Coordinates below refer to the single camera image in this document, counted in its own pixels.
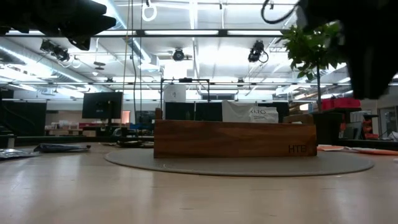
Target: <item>wooden box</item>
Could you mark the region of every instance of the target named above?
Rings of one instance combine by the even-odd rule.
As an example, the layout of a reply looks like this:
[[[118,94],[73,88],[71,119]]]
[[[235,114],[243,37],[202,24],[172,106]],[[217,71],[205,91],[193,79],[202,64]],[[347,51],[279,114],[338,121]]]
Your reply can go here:
[[[313,124],[156,120],[154,157],[316,156]]]

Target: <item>security camera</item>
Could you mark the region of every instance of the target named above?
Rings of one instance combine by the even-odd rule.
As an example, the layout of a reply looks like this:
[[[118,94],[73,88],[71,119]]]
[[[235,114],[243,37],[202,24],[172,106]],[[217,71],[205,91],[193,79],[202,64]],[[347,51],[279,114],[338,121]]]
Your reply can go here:
[[[180,62],[180,61],[184,60],[184,58],[185,58],[185,55],[184,55],[184,52],[182,52],[182,49],[175,49],[175,52],[173,54],[173,59],[176,62]]]

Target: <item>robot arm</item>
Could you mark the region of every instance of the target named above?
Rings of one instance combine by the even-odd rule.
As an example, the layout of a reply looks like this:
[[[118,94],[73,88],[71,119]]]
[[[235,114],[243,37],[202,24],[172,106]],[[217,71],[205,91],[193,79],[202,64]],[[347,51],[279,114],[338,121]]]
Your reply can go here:
[[[292,9],[284,17],[269,21],[264,17],[269,1],[262,7],[266,23],[282,22],[294,12]],[[345,41],[338,48],[347,58],[354,97],[378,99],[383,95],[398,72],[398,43],[393,25],[398,23],[395,15],[398,1],[300,0],[296,8],[297,25],[304,31],[311,32],[328,22],[340,22]]]

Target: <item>black monitor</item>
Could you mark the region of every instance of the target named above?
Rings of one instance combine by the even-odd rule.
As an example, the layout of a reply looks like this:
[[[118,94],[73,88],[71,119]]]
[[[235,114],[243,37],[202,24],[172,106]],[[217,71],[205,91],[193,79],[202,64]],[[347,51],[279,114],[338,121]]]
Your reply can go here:
[[[82,118],[87,119],[120,119],[123,93],[85,93]]]
[[[365,140],[362,122],[352,122],[346,124],[346,129],[343,133],[345,139]]]

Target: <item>potted plant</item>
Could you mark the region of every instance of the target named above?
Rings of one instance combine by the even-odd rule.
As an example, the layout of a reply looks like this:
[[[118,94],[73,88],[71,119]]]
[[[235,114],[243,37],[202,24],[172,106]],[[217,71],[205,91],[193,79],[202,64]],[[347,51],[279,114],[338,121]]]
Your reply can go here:
[[[306,33],[298,27],[292,26],[282,31],[284,47],[288,51],[288,58],[292,60],[291,69],[298,69],[297,78],[307,77],[309,81],[318,82],[318,111],[322,111],[320,70],[329,66],[337,68],[339,63],[345,62],[338,49],[329,48],[328,42],[338,40],[339,24],[325,24],[311,33]],[[318,144],[336,144],[343,115],[339,113],[315,113],[314,123],[317,126]]]
[[[283,36],[277,41],[285,40],[284,47],[288,51],[288,58],[292,60],[291,69],[298,69],[297,78],[307,77],[318,81],[318,110],[321,111],[320,70],[329,66],[336,68],[343,63],[344,58],[337,49],[327,45],[331,40],[336,40],[340,28],[338,23],[325,24],[311,33],[306,33],[298,27],[283,30]]]

